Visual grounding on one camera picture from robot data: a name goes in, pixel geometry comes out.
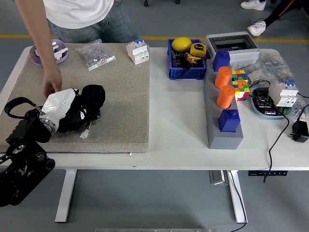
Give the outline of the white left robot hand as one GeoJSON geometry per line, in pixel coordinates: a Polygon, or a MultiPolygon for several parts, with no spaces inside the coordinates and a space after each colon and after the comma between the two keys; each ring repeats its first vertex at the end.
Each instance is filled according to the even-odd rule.
{"type": "Polygon", "coordinates": [[[80,94],[79,89],[69,88],[48,96],[42,107],[40,121],[52,134],[59,128],[59,122],[66,116],[74,98],[80,94]]]}

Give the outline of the person's hand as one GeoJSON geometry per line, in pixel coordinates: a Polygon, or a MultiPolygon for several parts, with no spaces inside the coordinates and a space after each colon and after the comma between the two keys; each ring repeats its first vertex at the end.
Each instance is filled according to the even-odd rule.
{"type": "Polygon", "coordinates": [[[60,69],[52,68],[44,70],[42,94],[47,99],[50,94],[62,90],[62,76],[60,69]]]}

